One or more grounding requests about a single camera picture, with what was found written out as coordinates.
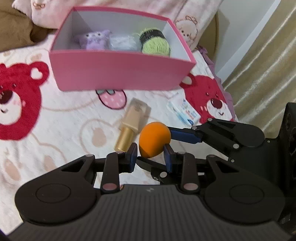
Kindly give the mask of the orange makeup sponge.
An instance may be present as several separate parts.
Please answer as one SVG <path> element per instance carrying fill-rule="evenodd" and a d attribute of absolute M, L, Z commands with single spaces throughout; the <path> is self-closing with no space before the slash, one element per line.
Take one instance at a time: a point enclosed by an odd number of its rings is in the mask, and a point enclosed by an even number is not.
<path fill-rule="evenodd" d="M 160 122 L 149 123 L 140 132 L 140 155 L 147 159 L 158 156 L 170 141 L 171 132 L 166 125 Z"/>

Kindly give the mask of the green yarn ball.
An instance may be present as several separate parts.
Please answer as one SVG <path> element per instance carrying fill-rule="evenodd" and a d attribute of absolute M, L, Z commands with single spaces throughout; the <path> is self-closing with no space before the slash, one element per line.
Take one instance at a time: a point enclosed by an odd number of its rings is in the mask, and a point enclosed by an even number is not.
<path fill-rule="evenodd" d="M 140 51 L 143 54 L 170 57 L 170 44 L 160 29 L 145 28 L 134 35 L 139 39 Z"/>

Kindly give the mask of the clear plastic floss pick box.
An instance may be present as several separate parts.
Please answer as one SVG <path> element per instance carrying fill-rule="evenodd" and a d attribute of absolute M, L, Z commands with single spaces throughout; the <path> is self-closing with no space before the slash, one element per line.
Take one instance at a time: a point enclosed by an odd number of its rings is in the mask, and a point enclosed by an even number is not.
<path fill-rule="evenodd" d="M 113 51 L 140 51 L 142 44 L 136 35 L 112 34 L 109 47 Z"/>

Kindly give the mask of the purple plush toy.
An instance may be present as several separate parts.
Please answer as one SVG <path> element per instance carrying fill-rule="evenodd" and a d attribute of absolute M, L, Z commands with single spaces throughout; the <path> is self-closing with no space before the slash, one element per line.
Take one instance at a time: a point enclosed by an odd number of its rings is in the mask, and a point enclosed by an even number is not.
<path fill-rule="evenodd" d="M 110 30 L 89 32 L 74 37 L 81 49 L 85 50 L 107 50 L 110 45 Z"/>

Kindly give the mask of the small tissue pack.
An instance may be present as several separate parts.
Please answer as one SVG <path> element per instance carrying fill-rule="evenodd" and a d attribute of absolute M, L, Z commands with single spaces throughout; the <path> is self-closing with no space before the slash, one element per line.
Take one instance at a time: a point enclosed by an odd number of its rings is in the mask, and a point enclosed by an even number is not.
<path fill-rule="evenodd" d="M 200 124 L 201 116 L 183 96 L 177 95 L 170 99 L 167 107 L 186 127 L 191 128 Z"/>

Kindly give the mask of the gold foundation bottle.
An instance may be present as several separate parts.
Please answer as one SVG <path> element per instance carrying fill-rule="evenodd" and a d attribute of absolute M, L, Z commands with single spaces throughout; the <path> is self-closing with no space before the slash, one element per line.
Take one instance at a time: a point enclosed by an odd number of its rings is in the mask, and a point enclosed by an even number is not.
<path fill-rule="evenodd" d="M 145 102 L 137 98 L 131 100 L 120 124 L 119 137 L 114 147 L 115 151 L 126 152 L 130 148 L 135 137 L 147 123 L 150 111 L 151 108 Z"/>

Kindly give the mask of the brown pillow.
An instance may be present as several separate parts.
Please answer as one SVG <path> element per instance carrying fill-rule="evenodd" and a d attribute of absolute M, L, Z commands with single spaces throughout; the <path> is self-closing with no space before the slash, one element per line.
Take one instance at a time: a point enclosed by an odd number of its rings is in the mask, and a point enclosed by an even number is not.
<path fill-rule="evenodd" d="M 1 52 L 35 45 L 53 32 L 31 19 L 32 9 L 41 10 L 45 5 L 46 1 L 1 1 Z"/>

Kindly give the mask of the pink cardboard box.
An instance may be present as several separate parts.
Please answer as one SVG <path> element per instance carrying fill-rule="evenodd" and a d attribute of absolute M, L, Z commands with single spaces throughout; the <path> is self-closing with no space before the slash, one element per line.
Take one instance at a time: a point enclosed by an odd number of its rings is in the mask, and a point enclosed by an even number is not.
<path fill-rule="evenodd" d="M 83 50 L 74 37 L 110 30 L 118 34 L 160 29 L 170 44 L 170 57 L 133 51 Z M 69 11 L 49 51 L 54 78 L 62 91 L 170 90 L 179 86 L 196 60 L 173 22 L 131 9 L 76 6 Z"/>

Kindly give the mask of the beige headboard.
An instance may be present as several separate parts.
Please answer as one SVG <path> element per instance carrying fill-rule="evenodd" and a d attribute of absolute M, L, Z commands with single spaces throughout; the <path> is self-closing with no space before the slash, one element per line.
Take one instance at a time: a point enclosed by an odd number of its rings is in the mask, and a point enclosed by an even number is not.
<path fill-rule="evenodd" d="M 216 62 L 218 52 L 222 48 L 222 42 L 229 25 L 230 21 L 219 9 L 199 40 L 199 45 L 207 50 L 208 57 L 213 62 Z"/>

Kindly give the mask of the bear print bed cover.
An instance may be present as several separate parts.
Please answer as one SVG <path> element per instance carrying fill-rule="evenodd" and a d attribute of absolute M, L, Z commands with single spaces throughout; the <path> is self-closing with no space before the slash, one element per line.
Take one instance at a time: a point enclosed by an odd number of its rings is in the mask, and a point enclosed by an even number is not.
<path fill-rule="evenodd" d="M 177 128 L 186 127 L 168 103 L 183 96 L 178 87 L 171 91 L 111 90 L 62 92 L 58 89 L 49 60 L 49 48 L 54 35 L 34 47 L 1 52 L 1 63 L 10 67 L 17 63 L 31 64 L 42 61 L 49 66 L 50 75 L 41 85 L 41 109 L 33 129 L 20 140 L 1 140 L 1 230 L 8 234 L 22 220 L 16 209 L 16 191 L 26 182 L 66 164 L 84 154 L 105 157 L 114 151 L 119 136 L 121 119 L 133 98 L 148 105 L 147 123 L 162 122 Z M 210 84 L 218 87 L 222 110 L 227 120 L 234 113 L 232 97 L 225 92 L 221 80 L 214 73 L 214 64 L 202 47 L 193 53 L 197 64 L 194 76 L 215 79 Z"/>

